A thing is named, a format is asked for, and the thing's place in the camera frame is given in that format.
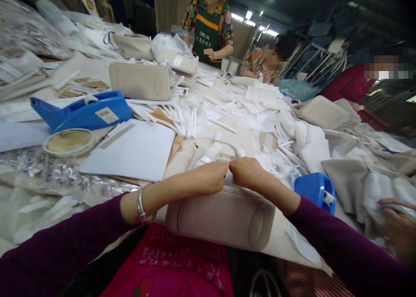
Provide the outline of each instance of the purple sleeve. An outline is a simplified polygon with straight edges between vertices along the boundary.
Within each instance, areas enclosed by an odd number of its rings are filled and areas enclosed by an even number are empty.
[[[340,219],[304,197],[287,219],[354,296],[406,295],[399,292],[411,285],[414,274]]]
[[[0,258],[0,295],[58,295],[109,244],[136,227],[121,215],[122,196],[39,231],[5,253]]]

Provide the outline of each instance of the hand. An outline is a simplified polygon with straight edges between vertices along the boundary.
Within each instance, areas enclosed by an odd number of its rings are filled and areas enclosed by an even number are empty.
[[[378,201],[379,205],[396,204],[416,210],[416,206],[396,199],[388,198]],[[414,248],[416,247],[416,220],[397,214],[391,209],[384,210],[386,222],[381,232],[389,239],[389,247],[394,251],[396,260],[406,267],[411,267],[416,261]]]
[[[217,59],[217,55],[215,54],[215,51],[213,51],[211,48],[205,49],[204,55],[207,55],[211,60]]]
[[[241,187],[257,191],[260,184],[276,181],[276,178],[261,167],[255,158],[237,158],[230,162],[233,182]]]
[[[178,181],[189,196],[214,194],[222,190],[228,167],[228,162],[212,162],[178,175]]]
[[[357,112],[360,109],[360,105],[358,103],[351,102],[351,101],[348,101],[348,103],[354,109],[355,112]]]

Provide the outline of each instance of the red jacket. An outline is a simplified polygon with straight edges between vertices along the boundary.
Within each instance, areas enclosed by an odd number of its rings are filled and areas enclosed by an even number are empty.
[[[371,89],[376,80],[364,78],[364,65],[356,65],[338,74],[318,95],[330,101],[345,98],[361,104],[363,96]]]

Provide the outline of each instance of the bangle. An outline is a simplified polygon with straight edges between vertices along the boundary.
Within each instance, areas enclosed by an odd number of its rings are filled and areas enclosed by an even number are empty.
[[[141,220],[142,220],[144,223],[151,224],[151,223],[152,223],[152,221],[154,220],[154,217],[155,217],[155,216],[152,216],[152,218],[149,220],[149,219],[147,218],[147,216],[146,216],[146,213],[144,212],[144,209],[143,209],[143,203],[142,203],[142,193],[143,193],[143,189],[144,189],[144,187],[141,187],[141,188],[139,189],[138,194],[137,194],[137,208],[138,208],[138,210],[139,210],[139,214],[140,214],[140,218],[141,218]]]

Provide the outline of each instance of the blue tape dispenser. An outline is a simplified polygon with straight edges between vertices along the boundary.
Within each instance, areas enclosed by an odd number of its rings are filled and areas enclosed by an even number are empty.
[[[52,133],[71,128],[97,130],[133,117],[119,91],[85,96],[63,109],[34,97],[30,98],[30,104],[49,125]]]
[[[335,186],[328,176],[321,173],[301,176],[295,180],[294,191],[310,199],[331,215],[335,215],[337,205]]]

